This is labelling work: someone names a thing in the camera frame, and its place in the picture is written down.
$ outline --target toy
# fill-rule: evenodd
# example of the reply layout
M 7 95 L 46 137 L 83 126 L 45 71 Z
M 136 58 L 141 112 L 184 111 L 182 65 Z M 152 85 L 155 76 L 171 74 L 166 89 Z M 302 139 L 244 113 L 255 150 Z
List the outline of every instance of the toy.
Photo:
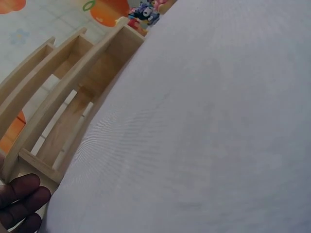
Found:
M 147 21 L 148 25 L 154 25 L 160 19 L 160 14 L 155 11 L 151 4 L 140 2 L 139 7 L 129 13 L 129 17 Z
M 165 14 L 177 0 L 147 0 L 161 15 Z
M 146 36 L 147 30 L 143 29 L 140 26 L 139 21 L 137 19 L 131 18 L 127 25 L 136 30 L 142 36 Z

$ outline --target wooden rack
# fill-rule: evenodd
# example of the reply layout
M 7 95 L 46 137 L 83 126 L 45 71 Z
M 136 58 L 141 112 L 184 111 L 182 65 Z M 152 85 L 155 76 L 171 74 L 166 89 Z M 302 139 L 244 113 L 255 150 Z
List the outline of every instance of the wooden rack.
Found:
M 14 142 L 4 160 L 1 178 L 10 182 L 19 174 L 36 173 L 52 192 L 56 190 L 82 137 L 104 102 L 118 74 L 141 46 L 144 38 L 122 18 L 112 31 L 94 45 L 84 35 L 86 28 L 55 47 L 47 40 L 0 84 L 0 138 L 29 99 L 54 74 L 60 79 L 43 100 Z M 30 153 L 71 91 L 77 94 L 46 137 L 36 156 Z M 53 165 L 82 113 L 93 107 L 58 168 Z

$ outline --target white fabric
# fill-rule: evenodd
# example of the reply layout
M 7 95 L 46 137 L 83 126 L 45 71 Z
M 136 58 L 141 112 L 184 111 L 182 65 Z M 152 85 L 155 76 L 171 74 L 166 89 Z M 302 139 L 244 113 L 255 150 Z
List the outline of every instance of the white fabric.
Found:
M 179 0 L 92 121 L 40 232 L 309 233 L 310 26 L 310 0 Z

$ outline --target finger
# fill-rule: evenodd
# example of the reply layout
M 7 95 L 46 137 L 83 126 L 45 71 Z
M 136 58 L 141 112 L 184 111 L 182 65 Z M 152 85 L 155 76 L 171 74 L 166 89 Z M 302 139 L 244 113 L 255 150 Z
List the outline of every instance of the finger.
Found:
M 39 186 L 40 178 L 35 174 L 18 177 L 9 184 L 0 186 L 0 208 L 4 208 L 19 199 L 23 199 L 36 191 Z
M 19 224 L 10 233 L 34 233 L 39 230 L 41 226 L 41 218 L 38 214 L 34 213 L 28 216 L 21 224 Z
M 30 196 L 1 210 L 0 222 L 6 229 L 9 229 L 40 209 L 50 198 L 50 191 L 45 187 L 39 187 Z

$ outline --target wooden frame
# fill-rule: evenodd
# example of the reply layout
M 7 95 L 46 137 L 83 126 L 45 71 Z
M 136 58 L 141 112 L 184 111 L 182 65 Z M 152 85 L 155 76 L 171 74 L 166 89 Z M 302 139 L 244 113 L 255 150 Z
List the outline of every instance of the wooden frame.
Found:
M 5 183 L 18 174 L 36 173 L 52 192 L 60 184 L 82 137 L 115 83 L 118 74 L 144 41 L 122 18 L 110 33 L 94 45 L 83 28 L 54 47 L 49 39 L 23 61 L 0 85 L 0 138 L 40 86 L 54 74 L 58 85 L 43 100 L 6 155 L 1 178 Z M 57 120 L 39 149 L 30 153 L 38 138 L 71 91 L 76 96 Z M 70 133 L 90 102 L 94 105 L 85 118 L 59 167 L 59 158 Z

